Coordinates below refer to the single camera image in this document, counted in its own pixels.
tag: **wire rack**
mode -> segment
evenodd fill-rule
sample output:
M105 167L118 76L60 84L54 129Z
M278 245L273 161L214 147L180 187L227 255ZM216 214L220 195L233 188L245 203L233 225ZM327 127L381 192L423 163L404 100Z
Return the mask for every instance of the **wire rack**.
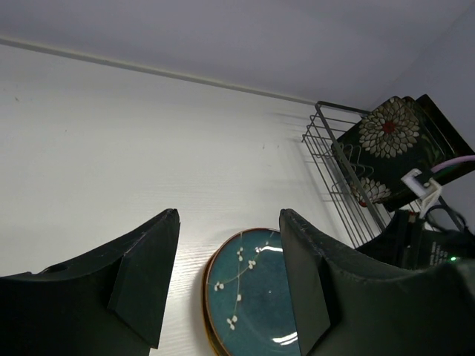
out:
M368 115L370 112L330 102L318 102L315 109L316 113L310 116L310 124L307 126L302 141L307 145L344 228L356 248L377 237L393 216L393 213L387 211L383 205L373 204L370 201L358 178L373 168L355 164L354 161L358 162L357 159L351 159L352 163L350 163L347 158L359 155L361 147L342 147L337 141L337 138L354 126L361 116ZM330 109L331 113L324 115L325 109ZM335 113L338 119L330 117ZM347 176L338 164L345 168ZM348 180L354 184L353 191ZM358 204L354 195L355 189L366 207ZM420 211L417 202L412 202L404 208L414 212Z

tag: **white clip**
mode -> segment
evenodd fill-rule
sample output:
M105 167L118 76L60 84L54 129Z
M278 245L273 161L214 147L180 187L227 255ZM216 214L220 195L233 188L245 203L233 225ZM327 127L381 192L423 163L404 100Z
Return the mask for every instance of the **white clip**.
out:
M404 182L408 188L419 197L421 201L421 211L419 212L419 217L423 218L431 206L437 203L440 195L442 194L442 186L434 179L430 178L427 183L422 185L415 178L420 175L422 172L414 168L408 174L401 178L401 181Z

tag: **pink cable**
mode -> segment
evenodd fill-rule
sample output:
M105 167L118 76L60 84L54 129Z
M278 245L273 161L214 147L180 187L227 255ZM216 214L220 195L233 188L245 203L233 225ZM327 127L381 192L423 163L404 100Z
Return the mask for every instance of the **pink cable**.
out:
M437 173L441 171L444 168L451 167L452 165L458 165L459 163L463 162L470 162L470 161L475 161L475 156L461 156L453 159L449 159L448 161L439 163L438 165L435 165L432 167L432 172Z

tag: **red flower center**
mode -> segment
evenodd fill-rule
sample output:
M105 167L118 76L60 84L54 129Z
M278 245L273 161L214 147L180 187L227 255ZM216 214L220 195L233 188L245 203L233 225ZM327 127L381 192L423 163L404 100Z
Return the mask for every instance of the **red flower center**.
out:
M383 124L383 131L386 134L392 134L396 130L396 124L392 121L386 121Z

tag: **teal plate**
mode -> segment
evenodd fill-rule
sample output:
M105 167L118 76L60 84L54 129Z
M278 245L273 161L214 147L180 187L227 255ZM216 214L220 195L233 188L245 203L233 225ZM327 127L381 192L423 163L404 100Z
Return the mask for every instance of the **teal plate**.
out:
M233 236L214 256L205 281L212 331L229 355L300 355L278 231Z

